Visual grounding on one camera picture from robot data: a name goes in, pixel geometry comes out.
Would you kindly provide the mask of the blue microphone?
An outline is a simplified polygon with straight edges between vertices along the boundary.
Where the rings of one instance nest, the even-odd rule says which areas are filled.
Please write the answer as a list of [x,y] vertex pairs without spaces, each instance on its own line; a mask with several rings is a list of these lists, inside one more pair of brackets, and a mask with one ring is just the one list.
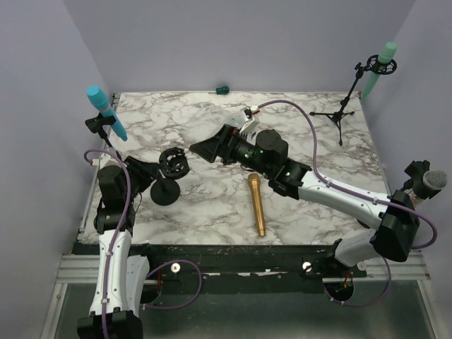
[[124,128],[123,124],[120,122],[119,118],[117,117],[116,112],[113,110],[111,104],[109,103],[109,99],[107,95],[104,93],[104,91],[96,86],[90,86],[86,90],[86,95],[91,103],[91,105],[98,110],[98,112],[104,117],[114,117],[115,122],[112,125],[112,130],[115,132],[115,134],[120,137],[121,140],[127,141],[128,136],[126,129]]

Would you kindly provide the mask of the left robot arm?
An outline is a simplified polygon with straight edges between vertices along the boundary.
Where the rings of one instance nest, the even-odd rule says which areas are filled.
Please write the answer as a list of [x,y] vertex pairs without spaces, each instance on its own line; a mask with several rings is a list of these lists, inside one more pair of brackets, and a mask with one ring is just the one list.
[[157,178],[158,164],[128,156],[124,162],[101,167],[101,191],[95,217],[100,264],[89,314],[77,323],[79,338],[142,338],[139,307],[144,280],[156,272],[146,254],[130,255],[135,224],[135,197]]

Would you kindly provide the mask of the black blue-microphone desk stand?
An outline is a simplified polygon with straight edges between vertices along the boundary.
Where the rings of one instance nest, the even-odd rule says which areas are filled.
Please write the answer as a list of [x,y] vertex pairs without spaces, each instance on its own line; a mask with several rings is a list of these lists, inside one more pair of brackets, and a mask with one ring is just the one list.
[[104,117],[100,112],[96,117],[85,120],[85,125],[88,127],[91,133],[97,134],[110,148],[112,144],[109,141],[105,126],[112,126],[116,122],[113,116]]

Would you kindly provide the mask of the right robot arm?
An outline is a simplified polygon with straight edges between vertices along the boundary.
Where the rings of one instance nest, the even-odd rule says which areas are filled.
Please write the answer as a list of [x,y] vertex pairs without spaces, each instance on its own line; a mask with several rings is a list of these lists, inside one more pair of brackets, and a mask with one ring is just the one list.
[[216,158],[224,165],[238,162],[262,174],[281,196],[320,203],[366,225],[367,231],[335,242],[334,252],[324,261],[330,275],[342,276],[360,261],[377,256],[395,262],[407,260],[420,222],[405,192],[395,191],[388,196],[334,184],[310,166],[290,159],[288,148],[274,129],[260,131],[255,143],[249,143],[226,124],[214,136],[189,149],[210,163]]

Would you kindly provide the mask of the black shock mount desk stand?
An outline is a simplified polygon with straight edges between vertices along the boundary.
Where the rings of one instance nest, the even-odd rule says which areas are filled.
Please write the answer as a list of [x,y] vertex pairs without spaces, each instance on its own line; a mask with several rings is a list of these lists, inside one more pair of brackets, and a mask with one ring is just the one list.
[[169,206],[180,196],[178,179],[185,177],[190,171],[188,160],[182,148],[166,149],[159,157],[159,170],[155,183],[150,189],[150,197],[159,206]]

